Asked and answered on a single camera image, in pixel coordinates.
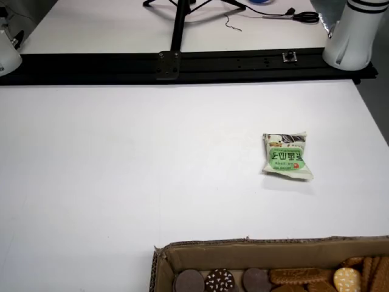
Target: snack package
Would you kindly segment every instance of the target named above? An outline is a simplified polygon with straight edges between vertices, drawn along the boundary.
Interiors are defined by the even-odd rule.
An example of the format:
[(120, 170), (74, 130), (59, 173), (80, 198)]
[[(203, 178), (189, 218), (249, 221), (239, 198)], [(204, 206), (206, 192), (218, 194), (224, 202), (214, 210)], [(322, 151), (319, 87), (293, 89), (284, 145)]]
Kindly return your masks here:
[(275, 172), (291, 178), (313, 179), (303, 160), (306, 133), (263, 134), (267, 164), (265, 172)]

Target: black metal rail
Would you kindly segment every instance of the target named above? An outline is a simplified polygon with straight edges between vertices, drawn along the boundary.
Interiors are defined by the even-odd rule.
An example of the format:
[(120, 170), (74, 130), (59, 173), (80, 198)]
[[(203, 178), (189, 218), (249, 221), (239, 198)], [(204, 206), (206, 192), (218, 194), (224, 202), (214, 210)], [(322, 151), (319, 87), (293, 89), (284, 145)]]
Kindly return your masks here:
[(328, 66), (323, 48), (294, 49), (298, 61), (284, 63), (286, 50), (181, 53), (176, 79), (158, 78), (159, 54), (23, 55), (23, 64), (0, 78), (0, 85), (155, 85), (275, 82), (375, 78), (372, 65), (361, 71)]

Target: chocolate cookie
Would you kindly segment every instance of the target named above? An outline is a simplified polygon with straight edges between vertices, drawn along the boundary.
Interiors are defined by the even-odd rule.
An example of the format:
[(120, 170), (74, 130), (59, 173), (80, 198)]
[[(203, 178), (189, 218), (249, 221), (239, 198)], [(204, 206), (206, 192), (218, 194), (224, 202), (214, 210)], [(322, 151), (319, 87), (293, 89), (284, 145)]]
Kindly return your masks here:
[(244, 272), (243, 286), (247, 292), (269, 292), (272, 289), (267, 272), (257, 268)]
[(306, 292), (306, 290), (300, 285), (283, 285), (272, 292)]
[(311, 283), (307, 288), (309, 292), (336, 292), (336, 289), (327, 282)]
[(216, 269), (205, 278), (205, 290), (207, 292), (232, 291), (234, 287), (235, 279), (226, 269)]
[(321, 274), (325, 278), (325, 281), (327, 281), (330, 284), (334, 283), (334, 274), (335, 274), (334, 270), (332, 270), (332, 269), (323, 269), (321, 271)]
[(204, 292), (204, 278), (200, 272), (187, 269), (177, 276), (174, 287), (176, 292)]
[(270, 281), (281, 285), (301, 285), (325, 281), (325, 275), (317, 268), (272, 269)]
[(384, 291), (389, 291), (389, 257), (383, 257), (379, 261), (370, 288), (370, 292)]
[(239, 292), (239, 287), (237, 286), (237, 284), (235, 284), (235, 286), (231, 289), (232, 290), (229, 290), (229, 292)]

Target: cookie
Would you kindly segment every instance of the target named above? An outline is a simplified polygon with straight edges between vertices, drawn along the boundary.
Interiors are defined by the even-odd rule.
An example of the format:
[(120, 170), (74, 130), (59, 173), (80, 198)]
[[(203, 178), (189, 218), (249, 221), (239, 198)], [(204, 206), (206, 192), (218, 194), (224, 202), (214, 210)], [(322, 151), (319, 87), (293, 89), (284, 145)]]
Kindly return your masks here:
[(243, 286), (247, 292), (269, 292), (272, 289), (267, 272), (257, 268), (244, 272)]
[(327, 282), (310, 283), (307, 288), (309, 292), (336, 292), (336, 289)]
[(351, 268), (353, 266), (362, 264), (364, 259), (364, 257), (350, 257), (344, 260), (340, 265), (344, 268)]
[(362, 292), (368, 292), (372, 263), (373, 263), (373, 259), (371, 257), (365, 257), (365, 259), (363, 260), (362, 282), (360, 284)]
[(205, 290), (207, 292), (232, 291), (234, 287), (235, 279), (226, 269), (216, 269), (205, 278)]
[(176, 292), (204, 292), (204, 278), (200, 272), (187, 269), (177, 276), (174, 288)]
[(306, 292), (306, 290), (300, 285), (283, 285), (272, 292)]
[(378, 267), (380, 260), (381, 260), (380, 257), (375, 257), (375, 258), (373, 258), (373, 262), (371, 263), (369, 288), (371, 288), (371, 283), (373, 283), (374, 275), (376, 274), (377, 267)]
[(317, 268), (272, 269), (270, 271), (270, 281), (279, 285), (300, 285), (324, 280), (325, 275)]
[(360, 280), (360, 273), (352, 268), (341, 268), (334, 274), (334, 285), (338, 292), (360, 292)]
[(370, 288), (370, 292), (384, 291), (389, 291), (389, 257), (383, 257), (379, 261)]
[(229, 292), (239, 292), (239, 287), (237, 284), (235, 284), (235, 286), (232, 288), (232, 290), (229, 290)]

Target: blue object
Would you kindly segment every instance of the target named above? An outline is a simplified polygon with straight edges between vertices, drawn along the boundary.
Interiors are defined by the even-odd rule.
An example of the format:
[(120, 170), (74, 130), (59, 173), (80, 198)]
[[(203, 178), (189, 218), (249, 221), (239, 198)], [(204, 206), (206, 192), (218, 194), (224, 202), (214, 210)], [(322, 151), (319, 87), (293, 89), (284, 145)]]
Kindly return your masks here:
[(251, 3), (256, 3), (256, 4), (265, 3), (267, 1), (268, 0), (250, 0)]

